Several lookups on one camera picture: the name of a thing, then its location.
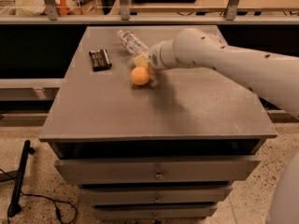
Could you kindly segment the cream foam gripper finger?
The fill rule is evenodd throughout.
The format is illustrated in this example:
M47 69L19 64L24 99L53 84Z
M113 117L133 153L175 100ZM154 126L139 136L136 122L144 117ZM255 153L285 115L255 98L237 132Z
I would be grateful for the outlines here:
M150 68L149 55L147 53L140 54L134 57L134 64L136 67Z

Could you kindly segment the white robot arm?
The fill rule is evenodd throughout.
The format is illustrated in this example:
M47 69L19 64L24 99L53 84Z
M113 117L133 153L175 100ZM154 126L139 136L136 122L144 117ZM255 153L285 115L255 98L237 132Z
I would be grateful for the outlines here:
M299 117L299 58L226 45L188 28L134 58L155 70L205 67L230 78L294 118Z

